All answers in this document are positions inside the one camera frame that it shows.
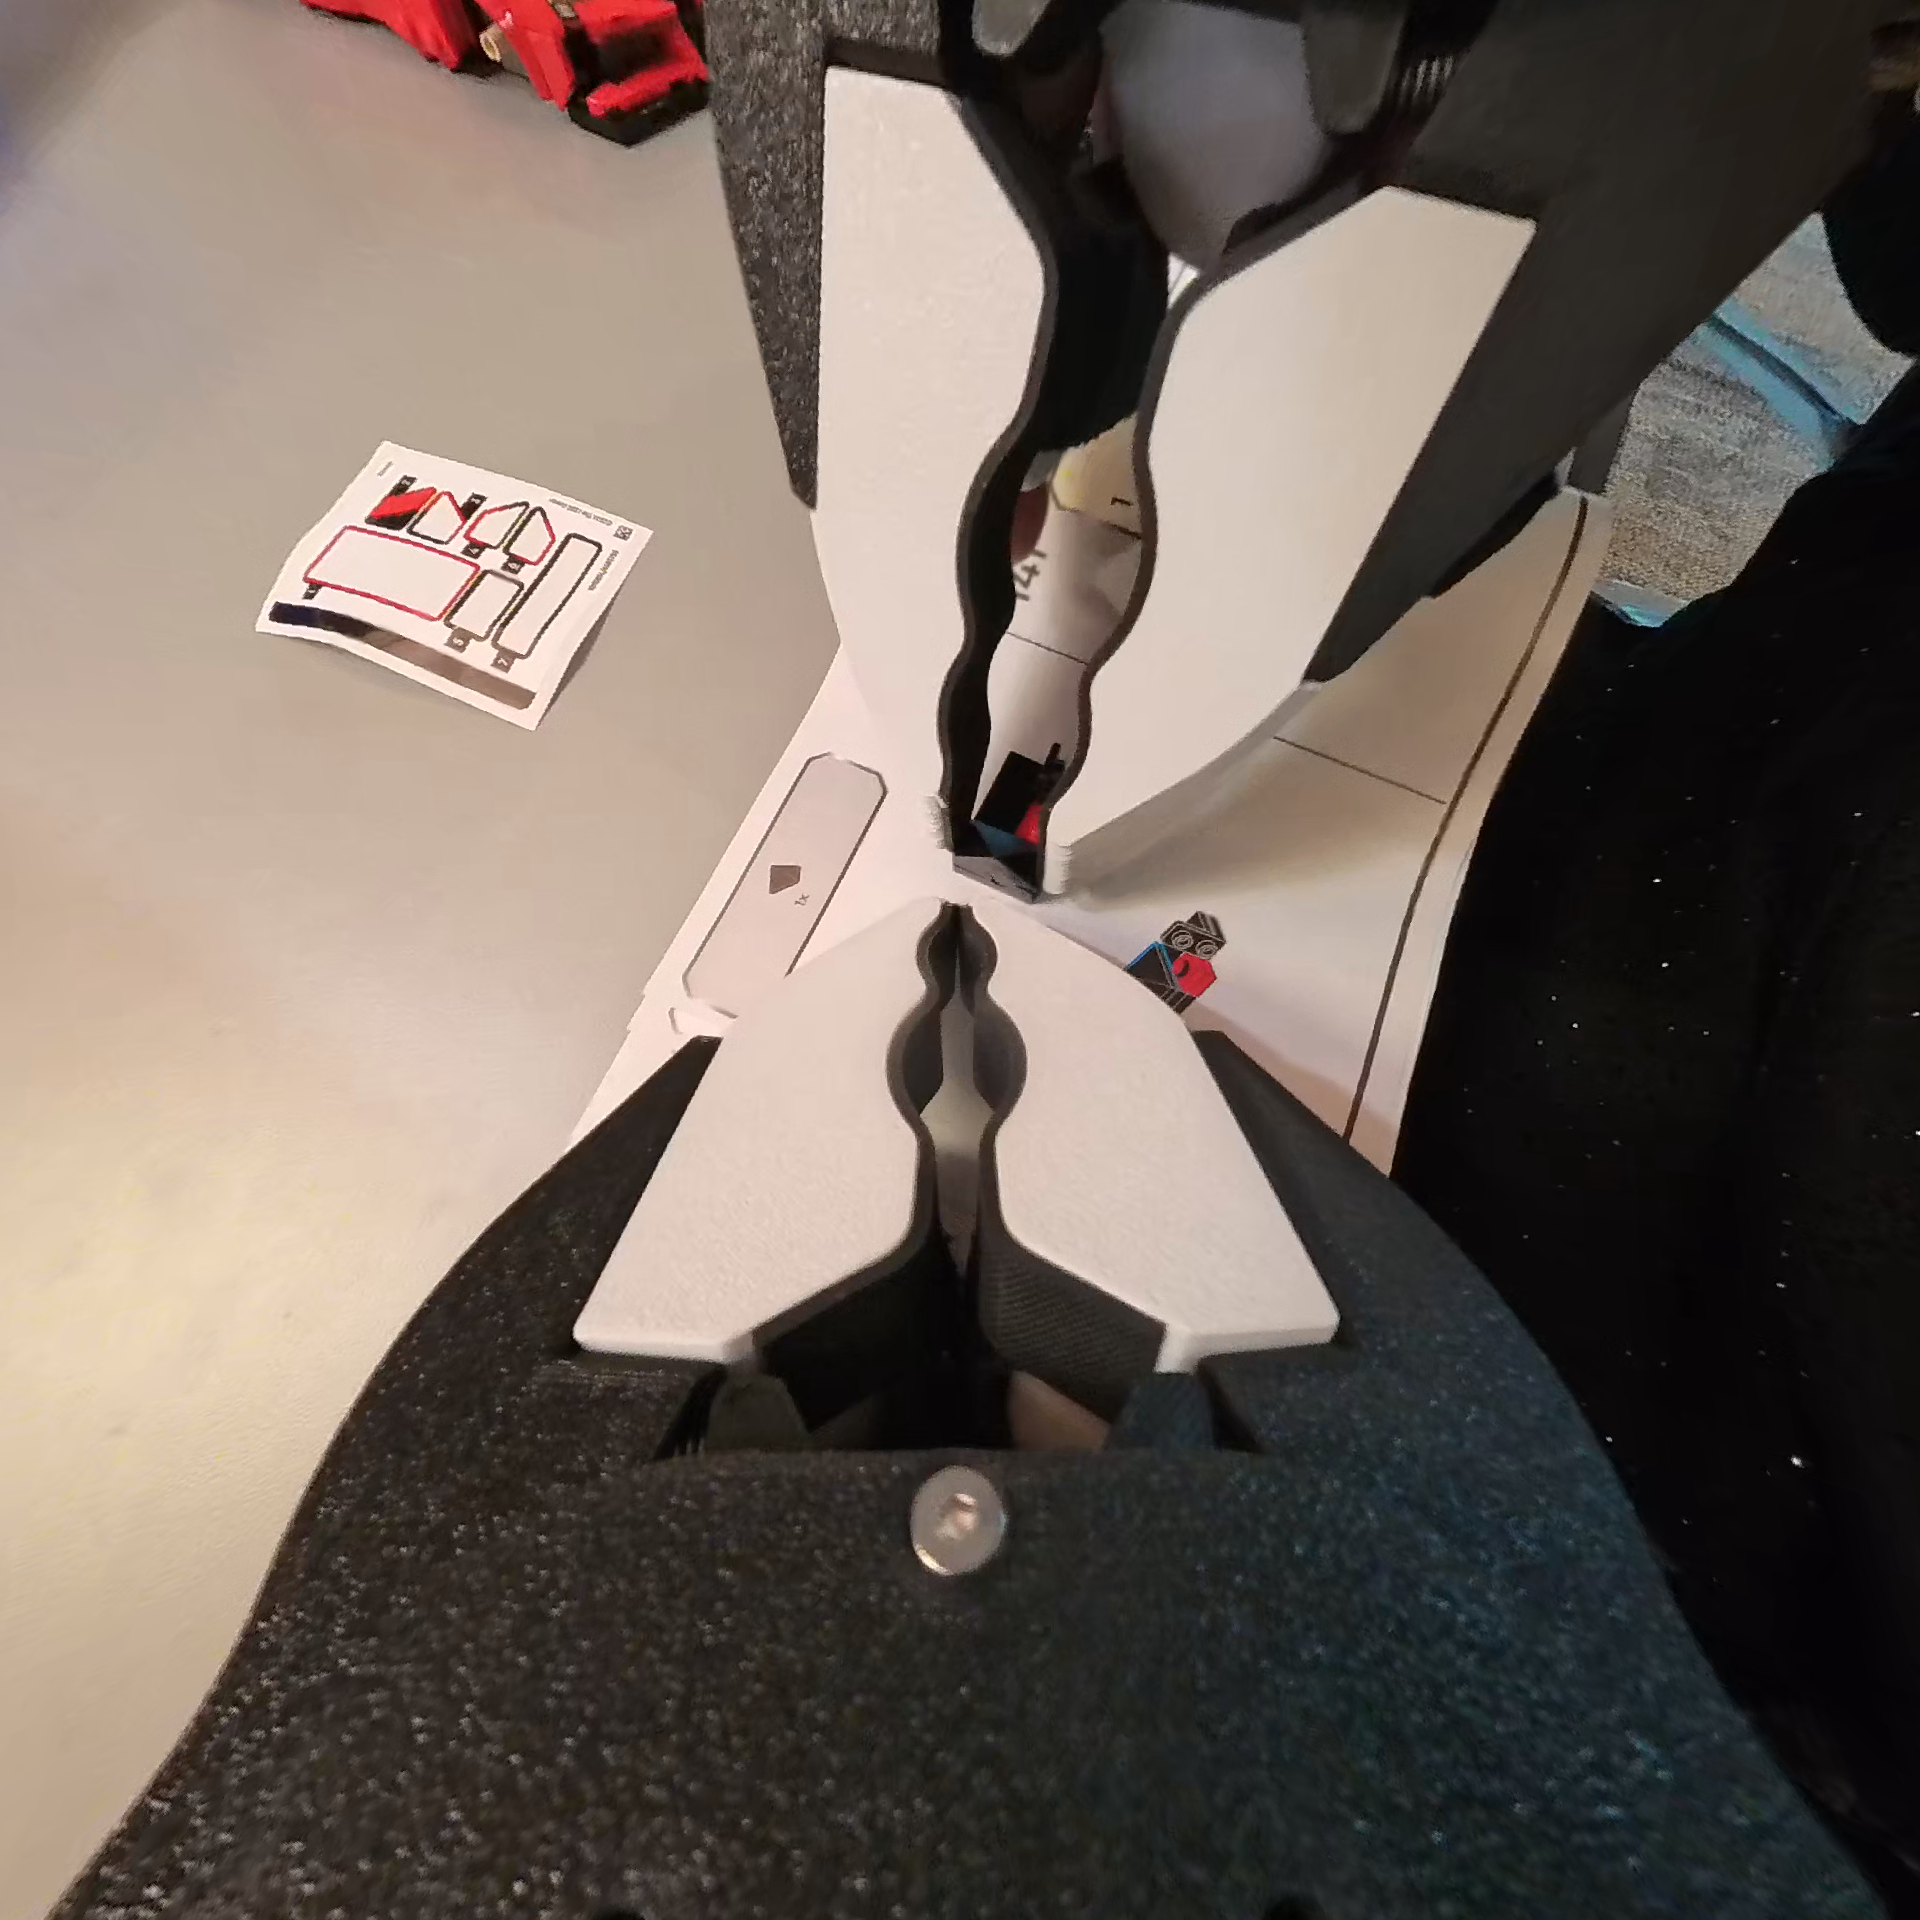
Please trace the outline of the white sticker sheet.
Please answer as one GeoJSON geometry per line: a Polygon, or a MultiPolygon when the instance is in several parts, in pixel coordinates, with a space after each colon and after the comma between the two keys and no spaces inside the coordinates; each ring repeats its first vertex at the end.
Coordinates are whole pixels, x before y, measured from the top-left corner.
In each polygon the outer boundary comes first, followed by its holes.
{"type": "Polygon", "coordinates": [[[295,542],[255,632],[536,728],[648,542],[630,514],[384,440],[295,542]]]}

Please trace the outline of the white instruction booklet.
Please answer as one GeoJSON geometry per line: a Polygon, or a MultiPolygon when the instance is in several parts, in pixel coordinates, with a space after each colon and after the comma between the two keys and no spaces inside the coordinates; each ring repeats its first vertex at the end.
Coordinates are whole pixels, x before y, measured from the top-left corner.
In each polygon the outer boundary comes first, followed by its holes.
{"type": "MultiPolygon", "coordinates": [[[[1023,903],[961,880],[918,800],[885,791],[833,887],[773,934],[749,975],[781,978],[912,896],[1000,901],[1125,968],[1175,920],[1222,932],[1191,992],[1193,1031],[1222,1031],[1380,1169],[1392,1169],[1456,901],[1473,845],[1587,610],[1612,503],[1558,489],[1487,562],[1420,600],[1345,674],[1312,692],[1239,767],[1187,836],[1078,897],[1023,903]]],[[[777,813],[817,759],[886,774],[845,648],[765,776],[681,929],[646,978],[612,1064],[567,1137],[582,1140],[683,1039],[724,1034],[732,1012],[687,986],[711,925],[777,813]]]]}

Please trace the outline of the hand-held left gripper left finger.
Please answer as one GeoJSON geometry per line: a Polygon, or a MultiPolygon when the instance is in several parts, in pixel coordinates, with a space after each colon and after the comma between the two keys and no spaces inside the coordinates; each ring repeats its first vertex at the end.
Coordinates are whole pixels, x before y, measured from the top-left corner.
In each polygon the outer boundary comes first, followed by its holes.
{"type": "Polygon", "coordinates": [[[743,1361],[933,1220],[953,906],[909,901],[732,1022],[573,1326],[588,1353],[743,1361]]]}

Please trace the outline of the red brick-built toy car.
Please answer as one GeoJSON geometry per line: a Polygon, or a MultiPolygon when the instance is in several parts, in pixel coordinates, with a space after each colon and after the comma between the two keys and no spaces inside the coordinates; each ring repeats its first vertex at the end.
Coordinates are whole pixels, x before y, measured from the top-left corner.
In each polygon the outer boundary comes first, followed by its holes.
{"type": "Polygon", "coordinates": [[[580,130],[636,146],[709,100],[699,2],[310,2],[455,72],[502,71],[580,130]]]}

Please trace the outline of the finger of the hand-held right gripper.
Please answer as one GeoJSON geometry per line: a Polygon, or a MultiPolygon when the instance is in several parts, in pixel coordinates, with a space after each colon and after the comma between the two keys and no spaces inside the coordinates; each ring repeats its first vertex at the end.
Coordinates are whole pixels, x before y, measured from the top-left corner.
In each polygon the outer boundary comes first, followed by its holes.
{"type": "Polygon", "coordinates": [[[1390,184],[1193,290],[1142,418],[1149,566],[1046,815],[1046,896],[1103,882],[1272,733],[1531,234],[1390,184]]]}
{"type": "Polygon", "coordinates": [[[1046,181],[1009,118],[831,65],[822,85],[817,557],[892,797],[953,845],[953,670],[989,602],[987,484],[1033,448],[1046,181]]]}

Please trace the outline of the small black red brick assembly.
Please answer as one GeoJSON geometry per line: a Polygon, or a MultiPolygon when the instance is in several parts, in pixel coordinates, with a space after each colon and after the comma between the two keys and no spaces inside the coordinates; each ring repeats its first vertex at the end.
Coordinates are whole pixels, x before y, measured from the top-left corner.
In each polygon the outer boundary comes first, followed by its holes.
{"type": "Polygon", "coordinates": [[[1007,751],[987,796],[955,833],[957,872],[1022,901],[1037,901],[1045,861],[1045,828],[1053,788],[1064,774],[1062,743],[1041,759],[1007,751]]]}

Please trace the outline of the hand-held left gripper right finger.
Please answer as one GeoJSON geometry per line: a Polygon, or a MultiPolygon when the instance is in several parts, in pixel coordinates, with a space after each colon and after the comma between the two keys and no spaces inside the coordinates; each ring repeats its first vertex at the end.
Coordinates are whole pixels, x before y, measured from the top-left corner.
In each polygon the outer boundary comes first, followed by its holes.
{"type": "Polygon", "coordinates": [[[1328,1343],[1336,1308],[1193,1031],[1000,903],[967,916],[992,1104],[982,1320],[1027,1374],[1193,1374],[1328,1343]]]}

